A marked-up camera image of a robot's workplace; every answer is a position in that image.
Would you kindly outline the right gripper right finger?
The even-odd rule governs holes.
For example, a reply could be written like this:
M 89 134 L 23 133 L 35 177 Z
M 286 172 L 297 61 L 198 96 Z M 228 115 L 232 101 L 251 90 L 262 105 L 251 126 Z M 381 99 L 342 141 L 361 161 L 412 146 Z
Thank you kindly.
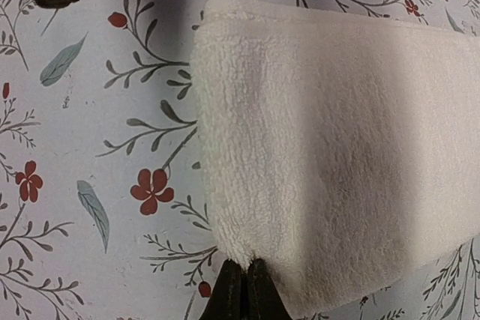
M 248 268 L 247 297 L 248 319 L 291 320 L 262 259 L 255 259 Z

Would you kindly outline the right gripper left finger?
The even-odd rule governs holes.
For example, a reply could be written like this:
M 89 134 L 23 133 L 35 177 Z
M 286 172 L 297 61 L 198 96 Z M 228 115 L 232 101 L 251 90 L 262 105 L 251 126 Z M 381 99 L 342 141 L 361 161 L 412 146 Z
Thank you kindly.
M 233 260 L 223 262 L 200 320 L 241 320 L 247 317 L 247 277 Z

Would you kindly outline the cream white towel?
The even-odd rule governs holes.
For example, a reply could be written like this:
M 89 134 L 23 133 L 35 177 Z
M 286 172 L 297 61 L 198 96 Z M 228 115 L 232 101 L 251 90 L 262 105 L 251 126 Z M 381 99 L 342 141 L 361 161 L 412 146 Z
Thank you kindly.
M 190 68 L 219 250 L 289 314 L 333 310 L 479 233 L 479 39 L 210 0 Z

